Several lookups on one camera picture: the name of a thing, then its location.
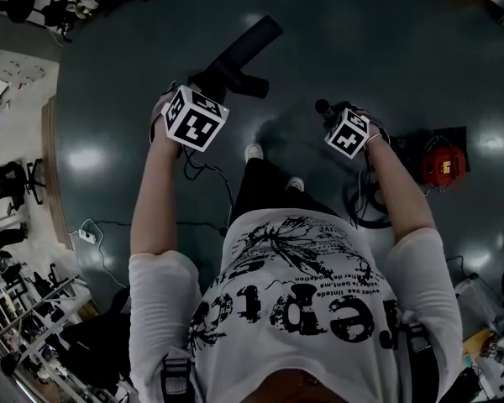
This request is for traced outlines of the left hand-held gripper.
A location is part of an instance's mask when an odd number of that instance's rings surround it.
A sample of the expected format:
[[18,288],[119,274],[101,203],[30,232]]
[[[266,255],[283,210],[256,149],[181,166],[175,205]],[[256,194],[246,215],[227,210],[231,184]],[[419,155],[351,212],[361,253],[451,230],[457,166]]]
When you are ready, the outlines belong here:
[[207,150],[228,115],[226,107],[184,85],[161,110],[167,137],[200,152]]

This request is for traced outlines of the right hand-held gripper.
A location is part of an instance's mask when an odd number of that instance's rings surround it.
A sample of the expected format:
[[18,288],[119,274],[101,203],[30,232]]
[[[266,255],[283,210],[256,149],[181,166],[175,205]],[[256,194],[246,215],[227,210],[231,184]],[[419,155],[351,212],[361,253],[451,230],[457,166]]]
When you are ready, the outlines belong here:
[[353,159],[370,138],[370,120],[348,104],[337,104],[332,113],[334,121],[324,141],[346,158]]

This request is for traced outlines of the person's right hand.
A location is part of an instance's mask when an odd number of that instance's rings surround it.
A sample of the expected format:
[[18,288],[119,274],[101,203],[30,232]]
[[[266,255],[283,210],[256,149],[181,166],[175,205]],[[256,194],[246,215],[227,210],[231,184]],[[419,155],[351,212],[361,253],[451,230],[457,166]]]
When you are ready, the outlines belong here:
[[364,116],[369,119],[370,139],[372,139],[374,136],[376,137],[381,136],[386,141],[387,144],[391,144],[391,137],[389,133],[386,131],[384,124],[379,118],[375,117],[367,110],[359,107],[356,108],[355,113],[358,114],[359,116]]

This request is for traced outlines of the person's left hand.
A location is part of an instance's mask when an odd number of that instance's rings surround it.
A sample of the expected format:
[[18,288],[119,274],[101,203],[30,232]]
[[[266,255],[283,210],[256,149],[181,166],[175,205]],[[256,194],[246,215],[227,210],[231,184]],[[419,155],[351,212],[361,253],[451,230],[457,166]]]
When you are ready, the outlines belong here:
[[171,102],[173,97],[176,94],[176,91],[178,89],[177,85],[177,80],[174,80],[167,90],[159,97],[157,103],[155,104],[152,113],[151,113],[151,118],[150,118],[150,144],[153,143],[155,139],[155,125],[158,122],[158,120],[162,117],[163,115],[163,109],[167,104]]

